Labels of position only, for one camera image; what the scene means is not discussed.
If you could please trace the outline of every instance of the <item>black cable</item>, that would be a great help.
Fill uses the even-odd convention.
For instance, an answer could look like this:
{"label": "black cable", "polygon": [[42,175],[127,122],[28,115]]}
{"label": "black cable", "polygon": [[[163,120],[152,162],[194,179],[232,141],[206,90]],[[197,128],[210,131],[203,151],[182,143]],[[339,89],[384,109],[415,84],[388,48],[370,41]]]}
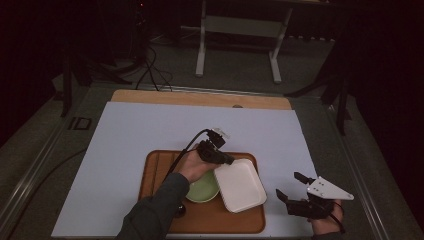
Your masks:
{"label": "black cable", "polygon": [[25,207],[22,209],[21,213],[19,214],[18,219],[16,220],[15,226],[13,227],[12,231],[10,232],[9,236],[7,237],[7,239],[10,239],[12,237],[12,235],[15,233],[16,228],[19,225],[19,222],[22,220],[22,217],[25,213],[25,211],[28,209],[29,204],[31,203],[31,201],[34,199],[35,194],[38,192],[38,190],[40,190],[41,186],[43,185],[43,183],[59,168],[61,167],[63,164],[65,164],[66,162],[68,162],[69,160],[71,160],[72,158],[78,156],[79,154],[83,153],[87,151],[87,148],[84,148],[74,154],[72,154],[71,156],[65,158],[62,162],[60,162],[58,165],[56,165],[56,167],[54,167],[52,170],[50,170],[50,172],[47,173],[47,175],[43,178],[43,180],[41,180],[41,182],[38,184],[38,186],[35,188],[35,190],[33,191],[32,195],[30,196],[30,198],[28,199],[28,201],[25,204]]}
{"label": "black cable", "polygon": [[144,77],[146,76],[146,74],[147,73],[150,73],[150,76],[151,76],[151,66],[155,63],[155,61],[156,61],[156,51],[155,50],[153,50],[153,48],[151,48],[150,46],[148,47],[150,50],[152,50],[152,52],[153,52],[153,60],[152,60],[152,62],[151,62],[151,64],[149,65],[149,60],[146,58],[146,66],[147,66],[147,70],[143,73],[143,75],[141,75],[141,77],[140,77],[140,79],[138,80],[138,82],[137,82],[137,84],[136,84],[136,86],[135,86],[135,90],[138,90],[138,86],[140,85],[140,83],[143,81],[143,79],[144,79]]}
{"label": "black cable", "polygon": [[155,86],[156,91],[158,91],[158,92],[159,92],[159,88],[158,88],[158,86],[156,85],[155,79],[153,78],[153,73],[152,73],[152,66],[153,66],[153,62],[152,62],[152,63],[150,63],[150,66],[149,66],[149,61],[147,61],[147,62],[146,62],[146,64],[147,64],[147,66],[148,66],[148,71],[149,71],[149,75],[150,75],[150,80],[152,81],[153,86]]}
{"label": "black cable", "polygon": [[[149,46],[149,49],[154,53],[154,56],[157,56],[157,53],[156,53],[156,51],[152,48],[152,47],[150,47]],[[171,92],[172,92],[172,86],[171,86],[171,84],[169,83],[172,79],[173,79],[173,75],[172,75],[172,73],[170,73],[170,72],[167,72],[167,71],[162,71],[162,70],[159,70],[157,67],[155,67],[154,66],[154,64],[152,63],[151,64],[151,67],[153,67],[153,69],[154,70],[156,70],[157,72],[158,72],[158,74],[159,74],[159,76],[161,76],[161,78],[165,81],[165,84],[162,84],[162,86],[159,88],[159,89],[157,89],[156,88],[156,90],[157,91],[160,91],[160,90],[162,90],[162,88],[165,86],[165,85],[168,85],[169,86],[169,89],[171,90]],[[171,77],[171,79],[170,80],[167,80],[163,75],[162,75],[162,73],[161,72],[164,72],[164,73],[167,73],[167,74],[169,74],[170,75],[170,77]]]}
{"label": "black cable", "polygon": [[342,210],[342,215],[344,216],[344,208],[342,207],[342,205],[340,205],[340,204],[338,204],[338,203],[336,203],[336,202],[333,202],[335,205],[337,205],[337,206],[339,206],[340,207],[340,209]]}
{"label": "black cable", "polygon": [[202,130],[202,131],[200,131],[192,140],[191,140],[191,142],[187,145],[187,147],[186,148],[184,148],[181,152],[180,152],[180,154],[178,155],[178,157],[175,159],[175,161],[172,163],[172,165],[171,165],[171,167],[169,168],[169,170],[168,170],[168,173],[166,173],[166,175],[165,175],[165,178],[164,178],[164,180],[168,177],[168,175],[169,174],[171,174],[173,171],[174,171],[174,169],[175,169],[175,167],[177,167],[177,165],[178,165],[178,163],[180,162],[180,160],[181,160],[181,158],[184,156],[184,154],[186,154],[187,152],[188,152],[188,149],[190,148],[190,146],[193,144],[193,142],[194,141],[196,141],[196,139],[200,136],[200,135],[202,135],[203,133],[205,133],[205,132],[209,132],[210,130],[209,129],[204,129],[204,130]]}
{"label": "black cable", "polygon": [[329,216],[339,225],[340,232],[341,233],[345,233],[346,230],[344,229],[342,222],[340,222],[340,220],[337,219],[336,216],[334,216],[332,213],[330,213]]}

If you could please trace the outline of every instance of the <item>gray sleeve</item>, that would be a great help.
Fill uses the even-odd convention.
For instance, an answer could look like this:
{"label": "gray sleeve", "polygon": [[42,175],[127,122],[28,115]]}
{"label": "gray sleeve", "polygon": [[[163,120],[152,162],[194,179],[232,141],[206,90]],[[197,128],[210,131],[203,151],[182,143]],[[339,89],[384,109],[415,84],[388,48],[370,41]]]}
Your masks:
{"label": "gray sleeve", "polygon": [[165,239],[188,191],[189,182],[183,175],[170,174],[154,196],[140,200],[125,216],[116,239]]}
{"label": "gray sleeve", "polygon": [[311,238],[312,240],[341,240],[342,234],[340,232],[332,232],[322,235],[314,235]]}

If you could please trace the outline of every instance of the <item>robotic hand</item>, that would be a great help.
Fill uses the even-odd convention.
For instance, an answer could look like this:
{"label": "robotic hand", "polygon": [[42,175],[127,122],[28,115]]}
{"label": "robotic hand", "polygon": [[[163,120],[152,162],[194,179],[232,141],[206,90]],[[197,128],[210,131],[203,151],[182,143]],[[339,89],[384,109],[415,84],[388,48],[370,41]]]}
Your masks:
{"label": "robotic hand", "polygon": [[294,178],[309,185],[307,187],[309,199],[306,201],[290,200],[287,195],[276,189],[277,197],[286,204],[288,214],[310,219],[325,219],[330,216],[339,224],[340,229],[344,232],[341,222],[331,213],[335,204],[333,200],[353,200],[353,195],[322,177],[313,179],[305,177],[299,172],[295,172]]}
{"label": "robotic hand", "polygon": [[202,140],[196,148],[200,158],[209,163],[231,165],[234,157],[218,150],[225,144],[222,138],[222,136],[226,136],[225,133],[219,129],[212,129],[207,132],[207,135],[209,139]]}

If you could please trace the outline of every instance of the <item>table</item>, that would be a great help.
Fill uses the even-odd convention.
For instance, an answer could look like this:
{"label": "table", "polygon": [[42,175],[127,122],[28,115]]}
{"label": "table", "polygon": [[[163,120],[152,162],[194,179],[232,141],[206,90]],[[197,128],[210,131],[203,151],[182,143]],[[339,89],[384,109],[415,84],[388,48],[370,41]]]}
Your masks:
{"label": "table", "polygon": [[[245,109],[228,108],[234,105]],[[316,177],[300,124],[290,109],[288,100],[279,97],[118,90],[103,112],[52,236],[115,236],[122,218],[137,200],[145,155],[162,146],[185,147],[189,140],[184,139],[191,139],[192,131],[197,133],[197,128],[209,126],[216,116],[219,118],[213,119],[214,124],[231,129],[231,140],[222,150],[250,152],[259,159],[259,176],[268,195],[264,204],[266,227],[259,234],[170,234],[168,237],[310,236],[310,225],[303,218],[287,215],[284,204],[275,196],[275,188],[287,190],[293,199],[306,196],[306,189],[299,187],[293,178],[294,171],[301,169],[305,175]],[[243,121],[230,121],[233,115]],[[161,121],[183,124],[175,125],[178,127],[175,129]],[[263,127],[255,129],[261,123]],[[149,141],[142,136],[149,136]],[[263,145],[278,147],[265,150]]]}

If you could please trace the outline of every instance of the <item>wooden tray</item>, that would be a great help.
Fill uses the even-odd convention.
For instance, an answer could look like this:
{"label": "wooden tray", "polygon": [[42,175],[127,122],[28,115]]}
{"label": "wooden tray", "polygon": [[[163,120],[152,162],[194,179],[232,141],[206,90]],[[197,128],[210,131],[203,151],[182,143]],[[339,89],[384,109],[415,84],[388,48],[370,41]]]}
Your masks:
{"label": "wooden tray", "polygon": [[[148,154],[139,199],[156,192],[179,153],[179,151],[156,150]],[[256,159],[251,154],[228,154],[235,159],[250,159],[257,171]],[[193,203],[184,199],[183,204],[187,212],[182,218],[173,220],[170,233],[259,233],[265,228],[263,205],[240,213],[231,213],[225,208],[221,194],[206,203]]]}

